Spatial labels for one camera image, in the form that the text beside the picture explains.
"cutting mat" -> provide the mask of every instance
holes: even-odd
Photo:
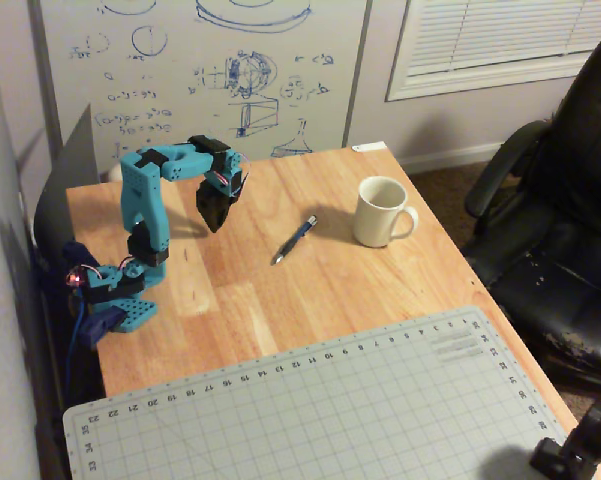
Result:
[[[476,307],[80,405],[74,479],[541,479],[566,436]]]

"white mug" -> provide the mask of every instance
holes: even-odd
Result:
[[[368,177],[360,183],[358,206],[353,217],[353,236],[367,247],[384,247],[391,240],[407,238],[418,228],[418,212],[405,206],[409,195],[393,178]],[[401,213],[411,217],[409,231],[394,235]]]

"mug handle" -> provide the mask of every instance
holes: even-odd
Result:
[[[407,214],[407,215],[409,215],[411,217],[411,220],[413,221],[413,225],[411,226],[411,228],[409,229],[409,231],[406,232],[406,233],[400,233],[398,235],[391,235],[391,240],[400,240],[400,239],[403,239],[403,238],[407,238],[407,237],[411,236],[411,234],[413,232],[416,231],[416,228],[418,228],[418,224],[420,223],[420,217],[418,217],[418,212],[413,207],[404,207],[402,210],[400,210],[400,212],[398,213],[398,215],[396,215],[396,219],[393,222],[393,228],[395,228],[396,223],[398,223],[398,218],[403,213]]]

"blue pen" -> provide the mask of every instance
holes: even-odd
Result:
[[[304,237],[304,234],[307,233],[311,228],[318,223],[318,218],[315,215],[311,215],[309,220],[307,220],[297,231],[293,234],[293,236],[285,242],[285,244],[280,248],[279,252],[273,258],[272,265],[279,263],[284,257],[286,257],[289,252],[296,246],[298,240]]]

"carpet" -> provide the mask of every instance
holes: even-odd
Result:
[[[409,176],[458,247],[464,245],[473,232],[475,220],[465,212],[464,199],[485,165],[479,163]],[[514,179],[506,182],[515,184]],[[584,396],[566,392],[560,392],[560,395],[578,420],[593,403],[592,399]]]

